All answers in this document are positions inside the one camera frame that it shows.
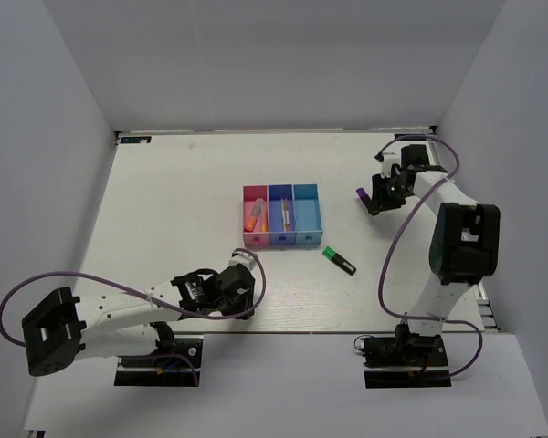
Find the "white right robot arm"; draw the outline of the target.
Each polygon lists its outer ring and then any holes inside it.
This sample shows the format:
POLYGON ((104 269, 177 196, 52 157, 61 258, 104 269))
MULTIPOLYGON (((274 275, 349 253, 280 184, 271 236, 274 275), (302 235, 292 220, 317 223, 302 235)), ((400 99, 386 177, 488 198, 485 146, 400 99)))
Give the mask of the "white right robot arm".
POLYGON ((381 163, 381 172, 372 177, 372 194, 358 192, 369 214, 396 210, 405 206, 408 198, 417 198, 417 204, 396 233, 381 270, 378 300, 382 309, 387 309, 387 266, 404 230, 424 205, 436 217, 428 249, 430 277, 412 309, 399 316, 409 332, 394 341, 395 355, 404 363, 413 364, 427 353, 424 337, 440 335, 457 302, 472 286, 494 274, 501 211, 494 204, 478 203, 463 193, 453 181, 459 165, 449 172, 431 163, 424 144, 409 144, 399 154, 380 151, 375 159, 381 163))

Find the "pink thin pen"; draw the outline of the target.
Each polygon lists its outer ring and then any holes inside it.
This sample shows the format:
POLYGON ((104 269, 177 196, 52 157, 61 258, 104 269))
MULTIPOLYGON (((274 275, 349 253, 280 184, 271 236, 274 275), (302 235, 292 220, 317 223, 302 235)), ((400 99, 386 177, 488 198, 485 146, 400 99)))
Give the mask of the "pink thin pen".
POLYGON ((288 204, 288 207, 287 207, 287 209, 288 209, 287 218, 288 218, 288 224, 289 224, 289 226, 288 226, 288 228, 289 228, 288 231, 291 231, 290 201, 289 201, 288 199, 286 199, 286 200, 287 200, 287 204, 288 204))

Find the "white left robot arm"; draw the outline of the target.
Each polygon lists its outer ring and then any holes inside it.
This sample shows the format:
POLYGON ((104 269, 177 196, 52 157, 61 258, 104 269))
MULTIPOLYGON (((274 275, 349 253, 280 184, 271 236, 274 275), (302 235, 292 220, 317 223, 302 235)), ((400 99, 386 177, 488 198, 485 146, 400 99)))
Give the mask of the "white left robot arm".
POLYGON ((88 357, 146 356, 164 364, 174 355, 171 322, 188 318, 248 319, 256 280, 243 265, 198 269, 143 292, 76 296, 49 293, 22 320, 28 371, 54 374, 88 357))

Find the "purple cap black highlighter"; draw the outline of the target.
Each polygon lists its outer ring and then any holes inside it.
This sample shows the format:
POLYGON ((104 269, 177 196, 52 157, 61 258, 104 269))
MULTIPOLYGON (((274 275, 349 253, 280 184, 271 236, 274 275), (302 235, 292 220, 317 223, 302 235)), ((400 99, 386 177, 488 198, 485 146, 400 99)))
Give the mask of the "purple cap black highlighter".
POLYGON ((366 206, 368 207, 370 204, 371 204, 371 198, 369 197, 367 191, 363 188, 363 187, 360 187, 360 188, 357 188, 356 189, 356 193, 360 199, 360 201, 366 206))

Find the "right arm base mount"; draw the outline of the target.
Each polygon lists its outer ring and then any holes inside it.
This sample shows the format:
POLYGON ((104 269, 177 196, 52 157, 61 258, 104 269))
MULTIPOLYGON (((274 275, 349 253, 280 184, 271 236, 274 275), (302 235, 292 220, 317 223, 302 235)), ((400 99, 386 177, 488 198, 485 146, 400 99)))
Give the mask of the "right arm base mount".
POLYGON ((367 390, 450 388, 448 357, 443 339, 431 345, 410 343, 400 346, 396 336, 362 335, 353 342, 363 357, 364 386, 367 390))

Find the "green cap black highlighter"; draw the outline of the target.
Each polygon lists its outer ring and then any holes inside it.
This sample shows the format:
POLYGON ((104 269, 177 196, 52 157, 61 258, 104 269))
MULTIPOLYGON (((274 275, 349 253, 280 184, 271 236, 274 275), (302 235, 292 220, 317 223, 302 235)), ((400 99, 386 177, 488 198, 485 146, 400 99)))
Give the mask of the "green cap black highlighter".
POLYGON ((353 276, 355 274, 356 267, 331 247, 326 246, 322 250, 322 255, 349 276, 353 276))

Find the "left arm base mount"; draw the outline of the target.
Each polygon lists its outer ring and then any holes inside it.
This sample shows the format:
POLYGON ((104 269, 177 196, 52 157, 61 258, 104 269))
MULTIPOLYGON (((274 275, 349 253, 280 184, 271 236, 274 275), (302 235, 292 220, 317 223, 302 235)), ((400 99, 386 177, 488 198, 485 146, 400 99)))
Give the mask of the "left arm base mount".
POLYGON ((204 336, 175 337, 143 359, 119 359, 116 387, 195 388, 201 379, 204 336))

